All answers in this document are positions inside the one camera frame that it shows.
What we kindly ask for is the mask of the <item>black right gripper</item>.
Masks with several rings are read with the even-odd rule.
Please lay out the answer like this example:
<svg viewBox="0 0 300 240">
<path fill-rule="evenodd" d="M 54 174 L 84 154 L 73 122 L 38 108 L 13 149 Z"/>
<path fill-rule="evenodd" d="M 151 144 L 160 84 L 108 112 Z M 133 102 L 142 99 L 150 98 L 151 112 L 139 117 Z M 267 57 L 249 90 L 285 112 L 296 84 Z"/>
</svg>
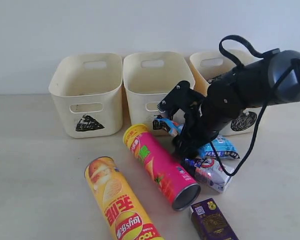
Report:
<svg viewBox="0 0 300 240">
<path fill-rule="evenodd" d="M 242 112 L 241 105 L 225 102 L 218 105 L 207 97 L 187 106 L 182 131 L 173 140 L 176 154 L 182 158 L 192 158 L 200 147 L 214 140 Z"/>
</svg>

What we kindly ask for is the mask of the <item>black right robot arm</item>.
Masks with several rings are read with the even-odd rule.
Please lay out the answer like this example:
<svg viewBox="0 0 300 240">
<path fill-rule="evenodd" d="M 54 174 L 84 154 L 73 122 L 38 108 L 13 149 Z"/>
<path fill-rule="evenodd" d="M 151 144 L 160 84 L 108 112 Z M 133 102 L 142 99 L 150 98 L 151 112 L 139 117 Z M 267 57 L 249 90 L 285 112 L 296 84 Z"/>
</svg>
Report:
<svg viewBox="0 0 300 240">
<path fill-rule="evenodd" d="M 300 53 L 285 50 L 214 80 L 203 96 L 181 81 L 174 88 L 185 123 L 174 139 L 182 157 L 214 140 L 229 122 L 248 108 L 300 102 Z"/>
</svg>

